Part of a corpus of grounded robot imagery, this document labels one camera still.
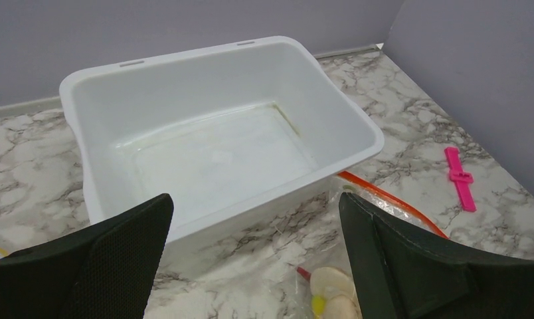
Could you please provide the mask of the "white plastic bin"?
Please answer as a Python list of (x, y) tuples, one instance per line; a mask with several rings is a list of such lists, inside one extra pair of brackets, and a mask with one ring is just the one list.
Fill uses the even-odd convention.
[(385, 143), (289, 37), (87, 68), (59, 94), (90, 222), (167, 193), (169, 242), (209, 242), (271, 219)]

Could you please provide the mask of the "red chili pepper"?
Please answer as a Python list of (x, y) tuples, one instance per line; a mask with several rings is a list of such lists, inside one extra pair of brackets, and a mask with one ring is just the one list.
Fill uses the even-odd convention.
[(296, 268), (296, 271), (304, 280), (306, 280), (307, 282), (310, 282), (312, 274), (309, 271), (307, 271), (306, 269), (304, 269), (301, 266), (298, 266)]

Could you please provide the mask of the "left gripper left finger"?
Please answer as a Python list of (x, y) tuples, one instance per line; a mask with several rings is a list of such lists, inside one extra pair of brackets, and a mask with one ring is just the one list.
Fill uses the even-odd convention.
[(0, 259), (0, 318), (142, 318), (173, 200), (124, 213)]

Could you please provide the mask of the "clear zip top bag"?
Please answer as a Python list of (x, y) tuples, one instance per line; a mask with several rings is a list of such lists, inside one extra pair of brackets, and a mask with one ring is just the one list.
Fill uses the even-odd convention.
[[(394, 217), (425, 229), (442, 238), (447, 237), (441, 229), (420, 211), (348, 171), (338, 174), (338, 177), (333, 182), (333, 187), (334, 190), (330, 192), (329, 200), (331, 204), (338, 204), (339, 196), (342, 193), (355, 193)], [(333, 266), (351, 276), (354, 282), (353, 268), (348, 265), (350, 258), (345, 256), (346, 250), (345, 242), (342, 241), (334, 248), (330, 248), (326, 254), (320, 255), (320, 257), (316, 257), (298, 266), (303, 267), (310, 273), (319, 267)], [(296, 308), (296, 313), (299, 318), (314, 318), (311, 308), (312, 295), (310, 292), (310, 283), (304, 280), (297, 271), (294, 278), (295, 297), (292, 300), (292, 304), (294, 304)], [(356, 288), (356, 291), (357, 293), (359, 291), (365, 292), (366, 285), (362, 284), (360, 288)]]

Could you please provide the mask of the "yellow banana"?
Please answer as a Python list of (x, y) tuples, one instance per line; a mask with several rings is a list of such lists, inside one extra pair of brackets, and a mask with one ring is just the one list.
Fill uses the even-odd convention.
[(320, 319), (325, 310), (326, 300), (320, 295), (313, 295), (311, 298), (311, 310), (315, 319)]

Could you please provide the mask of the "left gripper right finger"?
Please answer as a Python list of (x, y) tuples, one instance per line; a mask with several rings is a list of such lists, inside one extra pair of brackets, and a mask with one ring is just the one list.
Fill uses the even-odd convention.
[(339, 216), (364, 318), (534, 318), (534, 261), (444, 239), (354, 193)]

